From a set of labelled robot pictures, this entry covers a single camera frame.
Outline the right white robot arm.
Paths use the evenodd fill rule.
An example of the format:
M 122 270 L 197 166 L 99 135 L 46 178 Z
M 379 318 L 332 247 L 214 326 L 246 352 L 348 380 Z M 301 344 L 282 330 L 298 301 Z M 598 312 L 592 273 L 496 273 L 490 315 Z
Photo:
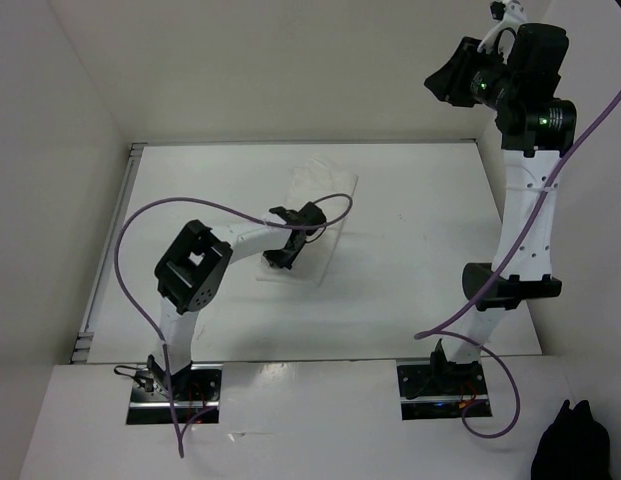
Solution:
M 428 380 L 452 392 L 476 372 L 481 348 L 505 314 L 523 301 L 554 298 L 562 283 L 552 273 L 550 250 L 559 165 L 574 142 L 575 105 L 555 95 L 569 47 L 564 29 L 502 20 L 483 39 L 465 37 L 451 59 L 424 82 L 454 107 L 485 105 L 496 114 L 506 170 L 499 245 L 489 263 L 468 263 L 462 288 L 468 301 L 453 321 L 459 333 L 438 336 Z

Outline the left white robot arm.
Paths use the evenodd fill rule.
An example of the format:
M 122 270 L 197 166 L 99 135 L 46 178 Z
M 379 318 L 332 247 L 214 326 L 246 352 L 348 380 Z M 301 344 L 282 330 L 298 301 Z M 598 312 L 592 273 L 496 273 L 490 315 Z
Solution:
M 199 312 L 219 292 L 230 265 L 259 254 L 269 267 L 291 269 L 307 238 L 326 222 L 321 208 L 312 202 L 299 210 L 273 207 L 256 222 L 209 227 L 189 221 L 154 270 L 163 338 L 148 356 L 147 366 L 156 391 L 170 400 L 187 392 Z

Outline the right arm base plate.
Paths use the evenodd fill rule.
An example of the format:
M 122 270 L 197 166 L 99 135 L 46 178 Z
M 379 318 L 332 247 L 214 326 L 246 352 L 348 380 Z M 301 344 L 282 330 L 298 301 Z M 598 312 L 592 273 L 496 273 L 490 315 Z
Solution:
M 468 376 L 436 377 L 425 361 L 398 362 L 396 373 L 403 421 L 488 418 L 492 410 L 481 366 Z

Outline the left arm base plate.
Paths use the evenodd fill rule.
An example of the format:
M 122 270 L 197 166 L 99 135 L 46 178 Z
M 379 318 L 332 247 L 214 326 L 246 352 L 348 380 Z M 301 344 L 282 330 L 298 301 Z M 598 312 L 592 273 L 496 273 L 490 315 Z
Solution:
M 164 425 L 172 423 L 168 394 L 142 365 L 115 365 L 113 373 L 131 382 L 126 424 Z M 217 424 L 221 400 L 222 365 L 195 363 L 184 386 L 173 393 L 180 425 Z

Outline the white pleated skirt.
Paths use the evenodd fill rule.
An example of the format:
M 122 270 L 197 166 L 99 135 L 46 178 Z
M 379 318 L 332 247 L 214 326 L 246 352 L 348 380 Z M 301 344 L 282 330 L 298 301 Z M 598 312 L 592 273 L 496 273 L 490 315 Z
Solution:
M 322 158 L 293 170 L 281 223 L 302 225 L 282 250 L 263 254 L 256 279 L 286 284 L 321 284 L 353 206 L 358 175 Z

